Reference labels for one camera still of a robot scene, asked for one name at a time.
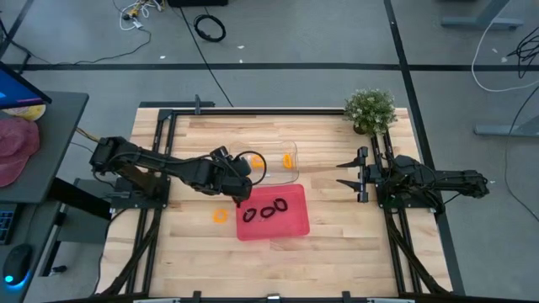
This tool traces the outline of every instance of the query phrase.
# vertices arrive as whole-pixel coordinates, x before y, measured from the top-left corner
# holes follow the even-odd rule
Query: orange object
[[[215,223],[225,223],[228,218],[228,211],[219,209],[213,212],[213,221]]]
[[[262,158],[259,155],[253,155],[251,157],[251,167],[252,168],[264,168],[264,161],[262,161]]]
[[[290,157],[289,154],[285,154],[283,156],[283,165],[286,167],[286,168],[292,168],[292,158]]]

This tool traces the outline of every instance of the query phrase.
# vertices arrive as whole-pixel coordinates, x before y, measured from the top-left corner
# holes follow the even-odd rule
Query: white cable
[[[124,26],[123,26],[122,24],[123,24],[123,21],[124,21],[124,19],[123,19],[124,12],[125,12],[128,8],[132,8],[132,7],[136,6],[136,5],[138,5],[139,2],[140,2],[140,0],[139,0],[139,1],[136,1],[136,2],[133,3],[132,5],[126,6],[125,8],[123,8],[123,9],[121,10],[121,12],[120,12],[120,29],[121,29],[121,30],[132,30],[132,29],[136,29],[136,26],[135,26],[135,25],[131,26],[130,28],[124,28]],[[150,17],[150,11],[147,9],[147,7],[155,8],[155,5],[150,4],[150,3],[144,3],[144,4],[142,4],[140,10],[141,10],[141,12],[142,12],[142,16],[143,16],[144,18],[146,18],[146,19]]]
[[[514,87],[514,88],[504,88],[504,89],[492,89],[492,88],[486,88],[481,83],[479,83],[478,77],[475,75],[475,70],[473,68],[475,67],[475,61],[478,59],[479,49],[481,48],[481,44],[483,43],[483,39],[485,38],[485,35],[487,34],[487,32],[490,29],[490,27],[492,26],[492,24],[494,23],[494,20],[504,11],[505,8],[507,8],[507,5],[509,3],[510,3],[510,1],[507,2],[507,4],[505,4],[505,6],[499,11],[499,13],[496,16],[494,16],[492,21],[490,21],[490,24],[487,26],[487,28],[483,32],[483,35],[481,36],[481,39],[479,40],[478,48],[475,50],[475,56],[473,57],[473,61],[472,61],[472,75],[473,75],[473,79],[475,79],[475,83],[477,83],[480,88],[486,90],[487,92],[491,92],[491,93],[509,92],[509,91],[516,90],[516,89],[528,88],[530,86],[534,86],[534,85],[539,83],[539,80],[537,80],[537,81],[535,81],[533,83],[530,83],[530,84],[527,84],[525,86]]]

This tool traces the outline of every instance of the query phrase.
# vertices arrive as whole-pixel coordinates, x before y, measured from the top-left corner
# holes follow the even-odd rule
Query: red hat
[[[39,148],[40,133],[34,121],[0,120],[0,187],[13,183]]]

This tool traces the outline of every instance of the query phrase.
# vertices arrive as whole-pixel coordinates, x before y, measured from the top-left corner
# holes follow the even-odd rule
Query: keyboard
[[[22,205],[0,204],[0,245],[8,245],[22,212]]]

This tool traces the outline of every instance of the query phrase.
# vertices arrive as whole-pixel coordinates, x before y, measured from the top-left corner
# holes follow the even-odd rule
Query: computer mouse
[[[17,285],[24,280],[30,268],[32,247],[20,244],[9,252],[3,264],[3,280],[8,285]]]

